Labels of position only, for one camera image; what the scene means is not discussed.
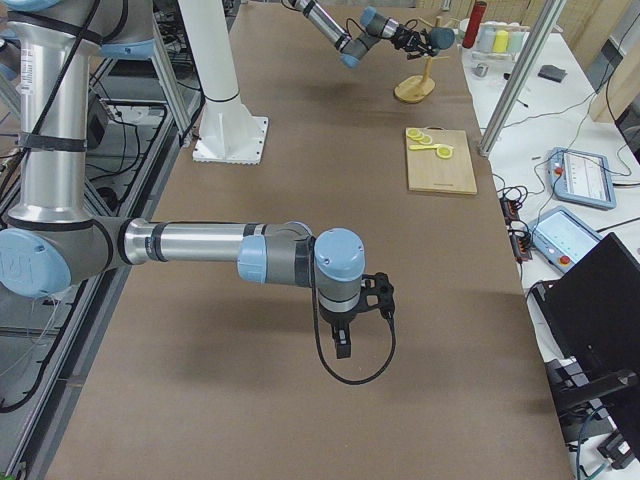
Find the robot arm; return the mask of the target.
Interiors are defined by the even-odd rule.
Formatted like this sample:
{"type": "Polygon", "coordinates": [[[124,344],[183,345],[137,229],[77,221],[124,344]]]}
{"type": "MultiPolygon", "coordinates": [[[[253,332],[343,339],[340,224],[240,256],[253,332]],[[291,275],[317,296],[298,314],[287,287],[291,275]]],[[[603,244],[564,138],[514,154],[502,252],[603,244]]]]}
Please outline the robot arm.
{"type": "Polygon", "coordinates": [[[281,1],[288,10],[301,13],[340,54],[349,68],[357,67],[364,56],[381,40],[389,41],[396,50],[404,51],[408,60],[435,57],[449,48],[455,38],[451,30],[435,27],[430,32],[367,7],[356,22],[360,33],[354,36],[347,26],[341,26],[318,1],[281,1]]]}
{"type": "Polygon", "coordinates": [[[313,236],[302,224],[151,223],[84,206],[89,61],[148,59],[157,50],[148,1],[11,1],[21,46],[24,153],[18,203],[1,233],[1,281],[41,297],[148,261],[233,261],[251,282],[313,289],[336,354],[365,308],[364,248],[350,230],[313,236]]]}

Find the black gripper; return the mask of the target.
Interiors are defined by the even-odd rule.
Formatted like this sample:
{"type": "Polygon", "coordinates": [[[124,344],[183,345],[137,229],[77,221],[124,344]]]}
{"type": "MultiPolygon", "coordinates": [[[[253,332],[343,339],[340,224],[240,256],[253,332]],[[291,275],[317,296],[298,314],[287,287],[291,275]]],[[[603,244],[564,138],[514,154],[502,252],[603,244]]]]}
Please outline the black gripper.
{"type": "Polygon", "coordinates": [[[436,55],[435,47],[419,43],[430,41],[431,37],[426,29],[413,30],[404,25],[399,25],[392,36],[394,48],[405,51],[408,60],[416,60],[425,56],[434,57],[436,55]]]}
{"type": "Polygon", "coordinates": [[[345,312],[334,312],[320,305],[320,315],[332,328],[337,359],[351,357],[351,337],[349,324],[356,318],[358,312],[353,308],[345,312]]]}

